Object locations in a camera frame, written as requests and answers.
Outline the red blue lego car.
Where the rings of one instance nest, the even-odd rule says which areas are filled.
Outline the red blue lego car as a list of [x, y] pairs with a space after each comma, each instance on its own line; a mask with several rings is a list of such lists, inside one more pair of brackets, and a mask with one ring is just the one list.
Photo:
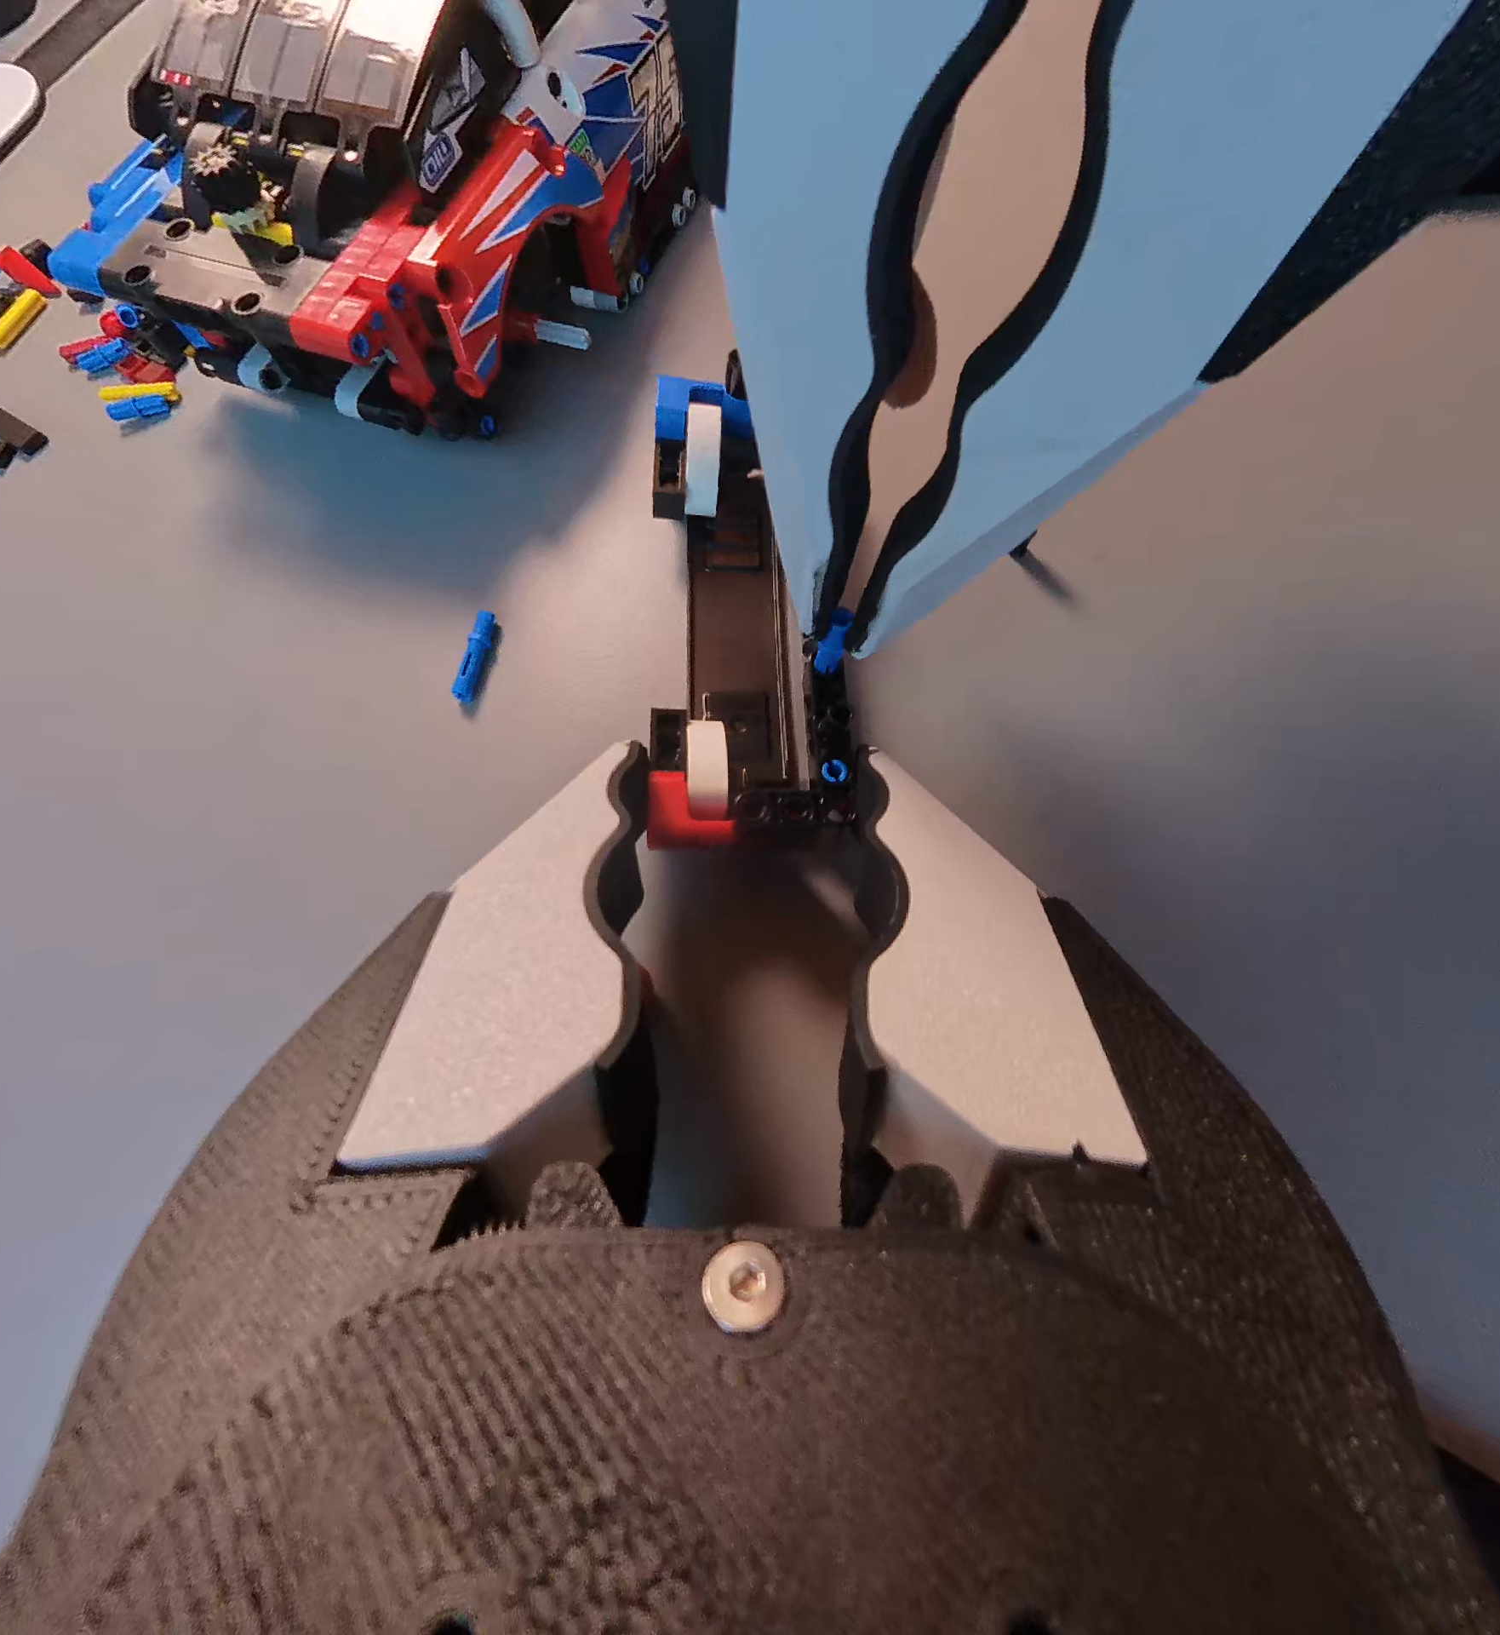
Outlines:
[[49, 275], [410, 435], [494, 436], [502, 366], [585, 351], [698, 206], [660, 2], [176, 4], [126, 112]]

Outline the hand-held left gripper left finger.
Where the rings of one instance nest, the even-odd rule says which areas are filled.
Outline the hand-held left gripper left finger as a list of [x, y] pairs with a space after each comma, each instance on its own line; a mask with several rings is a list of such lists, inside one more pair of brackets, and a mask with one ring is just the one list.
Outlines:
[[646, 771], [641, 746], [612, 746], [452, 881], [339, 1172], [475, 1172], [518, 1216], [547, 1166], [585, 1163], [641, 1223], [652, 1039], [622, 935], [643, 895]]

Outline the black lego chassis frame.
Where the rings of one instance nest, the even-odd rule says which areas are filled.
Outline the black lego chassis frame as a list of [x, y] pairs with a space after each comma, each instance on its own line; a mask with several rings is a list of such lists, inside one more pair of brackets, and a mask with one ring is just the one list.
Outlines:
[[650, 495], [682, 534], [686, 699], [650, 715], [646, 845], [835, 842], [857, 811], [854, 713], [789, 610], [737, 351], [718, 381], [657, 378]]

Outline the pile of small lego pieces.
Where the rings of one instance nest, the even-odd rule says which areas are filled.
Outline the pile of small lego pieces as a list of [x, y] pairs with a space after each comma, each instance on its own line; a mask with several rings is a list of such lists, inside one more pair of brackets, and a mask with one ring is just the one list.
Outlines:
[[[61, 344], [56, 357], [94, 383], [106, 419], [119, 431], [171, 419], [181, 404], [178, 368], [193, 352], [185, 340], [173, 352], [135, 304], [73, 292], [46, 268], [44, 244], [0, 249], [0, 357], [8, 356], [54, 301], [71, 301], [94, 330]], [[34, 460], [47, 447], [46, 433], [0, 402], [0, 474], [18, 460]]]

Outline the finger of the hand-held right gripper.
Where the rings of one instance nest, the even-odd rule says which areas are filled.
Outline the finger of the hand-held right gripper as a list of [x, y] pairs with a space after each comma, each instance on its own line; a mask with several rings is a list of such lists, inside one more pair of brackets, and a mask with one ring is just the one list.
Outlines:
[[1134, 4], [1086, 248], [964, 416], [943, 510], [857, 651], [945, 603], [1202, 394], [1204, 366], [1453, 29], [1453, 2]]
[[866, 260], [882, 187], [940, 71], [1002, 4], [737, 5], [715, 242], [784, 577], [827, 618], [837, 443], [873, 378]]

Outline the person's right hand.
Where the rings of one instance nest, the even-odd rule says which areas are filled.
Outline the person's right hand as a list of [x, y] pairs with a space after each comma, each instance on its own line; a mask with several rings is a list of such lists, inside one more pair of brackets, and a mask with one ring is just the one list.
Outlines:
[[936, 311], [918, 270], [909, 265], [911, 335], [902, 368], [899, 369], [887, 402], [892, 407], [918, 404], [936, 378], [938, 368], [938, 321]]

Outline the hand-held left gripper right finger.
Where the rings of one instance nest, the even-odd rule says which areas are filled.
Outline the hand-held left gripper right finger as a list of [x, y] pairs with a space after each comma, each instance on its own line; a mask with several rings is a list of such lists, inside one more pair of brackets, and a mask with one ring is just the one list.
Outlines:
[[1139, 1175], [1148, 1151], [1034, 883], [878, 749], [856, 838], [842, 1225], [912, 1168], [947, 1177], [959, 1223], [1010, 1161]]

